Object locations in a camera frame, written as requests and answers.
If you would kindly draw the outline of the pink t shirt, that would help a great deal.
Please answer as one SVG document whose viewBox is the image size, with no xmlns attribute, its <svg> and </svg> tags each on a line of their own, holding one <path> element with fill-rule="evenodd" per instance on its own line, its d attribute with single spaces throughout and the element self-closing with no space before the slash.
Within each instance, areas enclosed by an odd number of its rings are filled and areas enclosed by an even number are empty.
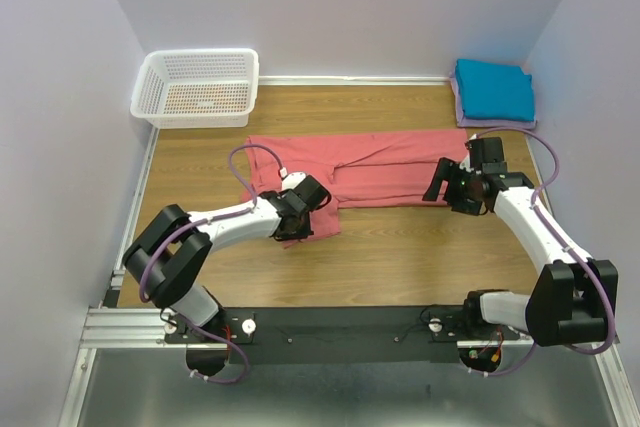
<svg viewBox="0 0 640 427">
<path fill-rule="evenodd" d="M 250 183 L 258 193 L 279 190 L 278 161 L 288 172 L 313 176 L 331 194 L 329 204 L 311 214 L 311 241 L 341 232 L 339 211 L 349 208 L 442 206 L 425 202 L 438 161 L 460 162 L 467 154 L 462 129 L 274 137 L 245 141 Z"/>
</svg>

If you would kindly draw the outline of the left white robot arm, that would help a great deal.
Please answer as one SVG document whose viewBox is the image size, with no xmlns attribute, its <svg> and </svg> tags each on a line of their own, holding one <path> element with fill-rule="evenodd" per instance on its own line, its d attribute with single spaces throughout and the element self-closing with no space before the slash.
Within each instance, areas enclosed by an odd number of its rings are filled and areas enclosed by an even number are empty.
<svg viewBox="0 0 640 427">
<path fill-rule="evenodd" d="M 330 192 L 313 176 L 294 172 L 284 178 L 281 190 L 229 208 L 186 212 L 172 204 L 132 242 L 122 264 L 137 281 L 142 301 L 174 311 L 197 340 L 209 342 L 222 331 L 224 309 L 197 283 L 207 257 L 254 239 L 306 239 L 313 234 L 311 213 L 330 200 Z"/>
</svg>

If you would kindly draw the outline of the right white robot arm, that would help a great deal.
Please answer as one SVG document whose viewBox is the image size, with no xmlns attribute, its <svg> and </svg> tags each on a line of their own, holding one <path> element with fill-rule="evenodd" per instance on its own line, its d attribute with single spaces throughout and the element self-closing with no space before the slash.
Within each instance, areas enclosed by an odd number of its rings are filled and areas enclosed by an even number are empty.
<svg viewBox="0 0 640 427">
<path fill-rule="evenodd" d="M 618 272 L 572 241 L 522 172 L 510 171 L 498 137 L 472 136 L 461 162 L 439 159 L 423 198 L 442 199 L 454 212 L 495 214 L 528 254 L 538 279 L 528 295 L 506 290 L 468 294 L 460 326 L 480 339 L 496 325 L 527 334 L 540 347 L 565 346 L 587 355 L 616 338 Z"/>
</svg>

